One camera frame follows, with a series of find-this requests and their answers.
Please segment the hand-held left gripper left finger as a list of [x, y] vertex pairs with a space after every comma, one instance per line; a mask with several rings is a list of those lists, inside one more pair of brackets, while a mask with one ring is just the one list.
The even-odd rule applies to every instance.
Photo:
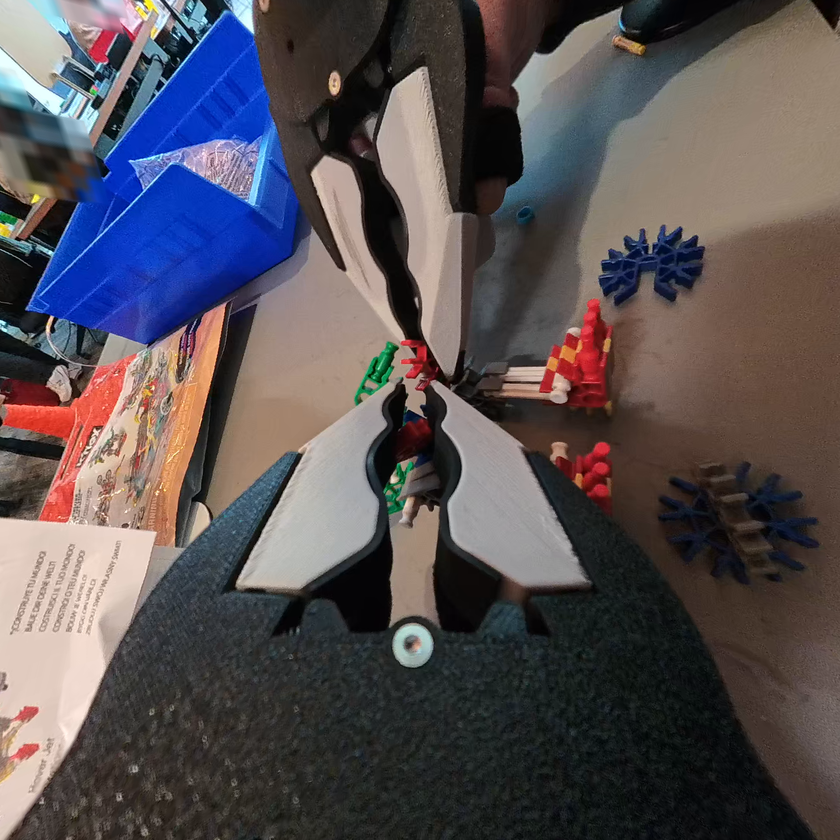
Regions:
[[239, 591], [315, 592], [383, 545], [406, 396], [401, 381], [383, 386], [299, 450]]

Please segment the blue snowflake toy connector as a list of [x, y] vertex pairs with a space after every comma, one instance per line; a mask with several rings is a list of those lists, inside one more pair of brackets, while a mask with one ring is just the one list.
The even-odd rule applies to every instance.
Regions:
[[704, 268], [705, 247], [696, 235], [684, 237], [682, 227], [661, 226], [653, 243], [641, 228], [635, 238], [625, 236], [621, 248], [609, 248], [598, 277], [601, 293], [616, 306], [637, 294], [642, 275], [653, 278], [654, 293], [669, 302], [678, 289], [691, 290]]

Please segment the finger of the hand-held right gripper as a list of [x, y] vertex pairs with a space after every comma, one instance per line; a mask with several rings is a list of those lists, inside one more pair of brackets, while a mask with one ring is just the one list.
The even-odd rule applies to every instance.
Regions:
[[415, 290], [394, 233], [396, 205], [375, 164], [328, 155], [311, 180], [346, 276], [394, 336], [420, 340]]
[[374, 147], [406, 229], [419, 330], [443, 375], [457, 377], [478, 258], [495, 242], [489, 221], [453, 208], [427, 67], [414, 69], [389, 91]]

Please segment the clear plastic bag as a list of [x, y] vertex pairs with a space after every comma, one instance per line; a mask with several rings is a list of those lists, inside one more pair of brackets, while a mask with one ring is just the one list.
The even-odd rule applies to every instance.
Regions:
[[181, 165], [204, 180], [248, 201], [262, 140], [261, 136], [252, 141], [239, 138], [210, 140], [179, 150], [131, 160], [130, 163], [142, 188], [149, 187], [168, 168]]

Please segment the red fan-shaped toy connector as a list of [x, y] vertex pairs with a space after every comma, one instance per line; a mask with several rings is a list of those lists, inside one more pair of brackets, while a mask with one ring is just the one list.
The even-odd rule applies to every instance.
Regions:
[[403, 379], [414, 382], [416, 391], [424, 392], [441, 374], [434, 356], [421, 340], [405, 339], [401, 342], [401, 347], [410, 352], [410, 355], [401, 361], [405, 366]]

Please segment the blue plastic bin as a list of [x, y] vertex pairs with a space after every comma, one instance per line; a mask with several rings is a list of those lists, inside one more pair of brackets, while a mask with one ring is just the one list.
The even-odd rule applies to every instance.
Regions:
[[[142, 186], [131, 162], [257, 140], [247, 197], [173, 164]], [[254, 36], [226, 12], [105, 160], [107, 201], [77, 205], [27, 310], [152, 343], [287, 259], [298, 200]]]

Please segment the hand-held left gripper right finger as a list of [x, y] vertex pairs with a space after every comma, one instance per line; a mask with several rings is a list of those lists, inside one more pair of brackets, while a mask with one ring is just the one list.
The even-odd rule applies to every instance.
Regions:
[[441, 384], [428, 387], [426, 402], [434, 416], [445, 544], [529, 593], [589, 589], [525, 447]]

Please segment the white instruction leaflet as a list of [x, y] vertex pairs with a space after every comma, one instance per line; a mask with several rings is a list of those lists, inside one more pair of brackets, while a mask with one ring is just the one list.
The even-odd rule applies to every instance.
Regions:
[[156, 535], [1, 521], [1, 837], [67, 756], [125, 635]]

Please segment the person's right hand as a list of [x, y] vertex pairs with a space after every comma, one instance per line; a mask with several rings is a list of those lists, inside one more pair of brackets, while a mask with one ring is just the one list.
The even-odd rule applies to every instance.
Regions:
[[556, 1], [478, 1], [485, 38], [485, 80], [476, 136], [476, 211], [490, 215], [522, 173], [513, 86], [548, 28], [562, 15]]

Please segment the orange red object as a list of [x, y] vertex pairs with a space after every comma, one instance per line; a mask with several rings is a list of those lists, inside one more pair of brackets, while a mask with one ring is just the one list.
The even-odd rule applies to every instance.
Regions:
[[45, 385], [2, 378], [2, 424], [68, 440], [77, 420], [73, 405], [63, 405]]

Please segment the blue and grey snowflake connectors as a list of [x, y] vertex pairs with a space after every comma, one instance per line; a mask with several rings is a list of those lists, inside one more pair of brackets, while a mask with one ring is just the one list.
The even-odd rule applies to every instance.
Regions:
[[795, 514], [803, 493], [783, 487], [776, 473], [757, 481], [747, 461], [734, 469], [701, 463], [691, 478], [672, 476], [668, 486], [676, 494], [658, 498], [668, 545], [684, 564], [707, 561], [716, 580], [779, 583], [786, 571], [806, 571], [797, 550], [821, 547], [812, 535], [818, 519]]

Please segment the orange printed plastic bag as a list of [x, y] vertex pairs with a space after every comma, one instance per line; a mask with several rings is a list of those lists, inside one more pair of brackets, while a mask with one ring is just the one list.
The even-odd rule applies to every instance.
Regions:
[[186, 495], [219, 358], [229, 303], [122, 360], [99, 367], [72, 403], [75, 421], [38, 519], [152, 531], [182, 540]]

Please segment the multicolour toy construction model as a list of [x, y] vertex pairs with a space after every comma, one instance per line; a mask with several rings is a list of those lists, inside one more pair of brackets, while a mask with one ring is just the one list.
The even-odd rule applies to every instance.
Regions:
[[[501, 421], [502, 409], [513, 403], [541, 403], [583, 410], [588, 414], [613, 413], [613, 326], [602, 318], [598, 300], [588, 301], [583, 323], [570, 328], [541, 365], [488, 364], [480, 370], [467, 366], [450, 390], [492, 422]], [[419, 413], [406, 408], [395, 443], [395, 467], [384, 488], [386, 511], [399, 516], [407, 528], [422, 507], [433, 510], [441, 489], [432, 465], [434, 432], [432, 409]]]

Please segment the red yellow toy leg assembly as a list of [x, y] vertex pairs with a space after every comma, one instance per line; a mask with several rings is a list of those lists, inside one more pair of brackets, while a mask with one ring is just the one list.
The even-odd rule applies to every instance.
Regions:
[[585, 455], [572, 456], [565, 442], [551, 444], [549, 460], [584, 492], [605, 515], [613, 514], [612, 448], [598, 442]]

